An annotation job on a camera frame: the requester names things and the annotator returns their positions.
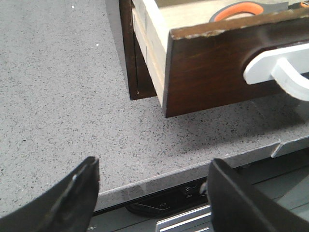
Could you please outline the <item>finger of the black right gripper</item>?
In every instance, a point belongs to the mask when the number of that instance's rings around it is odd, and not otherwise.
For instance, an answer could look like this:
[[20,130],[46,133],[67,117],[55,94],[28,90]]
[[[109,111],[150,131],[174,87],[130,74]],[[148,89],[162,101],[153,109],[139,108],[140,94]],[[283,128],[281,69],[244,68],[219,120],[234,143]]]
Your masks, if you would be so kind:
[[258,191],[222,159],[213,159],[210,163],[207,197],[216,232],[309,230],[308,221]]

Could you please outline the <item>white left gripper right finger drawer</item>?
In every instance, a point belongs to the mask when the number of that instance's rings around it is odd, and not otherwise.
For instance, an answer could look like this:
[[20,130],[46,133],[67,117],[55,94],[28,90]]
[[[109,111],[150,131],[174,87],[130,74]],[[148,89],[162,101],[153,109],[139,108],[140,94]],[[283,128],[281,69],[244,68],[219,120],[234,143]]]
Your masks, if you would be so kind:
[[262,52],[249,62],[243,77],[249,85],[275,80],[290,96],[308,101],[308,72],[309,44],[303,43]]

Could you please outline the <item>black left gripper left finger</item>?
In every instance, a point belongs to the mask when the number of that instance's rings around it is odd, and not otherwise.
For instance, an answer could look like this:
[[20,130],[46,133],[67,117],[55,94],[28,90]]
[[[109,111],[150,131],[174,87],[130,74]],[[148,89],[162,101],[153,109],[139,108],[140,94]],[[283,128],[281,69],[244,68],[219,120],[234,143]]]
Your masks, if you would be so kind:
[[99,160],[87,157],[40,197],[0,219],[2,232],[85,232],[99,192]]

